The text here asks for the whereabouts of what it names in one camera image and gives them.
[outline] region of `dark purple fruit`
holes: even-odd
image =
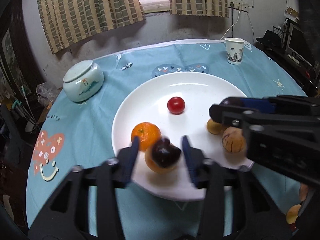
[[[161,168],[169,168],[175,165],[180,155],[181,150],[170,144],[168,138],[161,138],[152,147],[152,160]]]
[[[244,103],[240,98],[225,98],[223,99],[219,105],[229,105],[229,106],[244,106]]]

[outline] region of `black hat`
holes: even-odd
[[[262,43],[263,45],[270,47],[281,47],[281,38],[278,34],[272,31],[266,31],[263,38],[256,38],[257,41]]]

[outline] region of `blue heart print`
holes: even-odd
[[[209,73],[209,66],[205,63],[196,63],[191,64],[185,67],[188,72],[200,72],[200,73]]]
[[[174,72],[183,72],[186,71],[184,67],[176,64],[162,64],[156,67],[152,73],[151,78],[155,78],[164,74],[174,73]]]

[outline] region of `plastic bag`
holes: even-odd
[[[51,108],[60,93],[60,91],[57,90],[57,87],[50,81],[37,85],[36,92],[38,95],[38,102],[48,109]]]

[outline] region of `tablecloth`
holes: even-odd
[[[118,52],[94,60],[105,81],[99,92],[82,103],[71,102],[64,91],[53,104],[37,144],[49,147],[35,152],[28,172],[26,207],[29,227],[37,213],[73,165],[94,167],[113,157],[111,126],[125,97],[145,81],[171,72],[209,73],[238,87],[247,97],[280,94],[305,96],[299,85],[262,51],[246,43],[241,65],[227,62],[225,43],[184,40]],[[43,174],[59,169],[51,181],[43,180],[39,158],[48,159]],[[253,171],[279,208],[286,212],[299,203],[299,183],[255,164]],[[90,233],[97,234],[96,188],[90,188]],[[116,197],[128,240],[175,239],[197,232],[202,202],[187,205],[153,196],[136,184],[117,189]],[[225,234],[230,232],[232,203],[226,194]]]

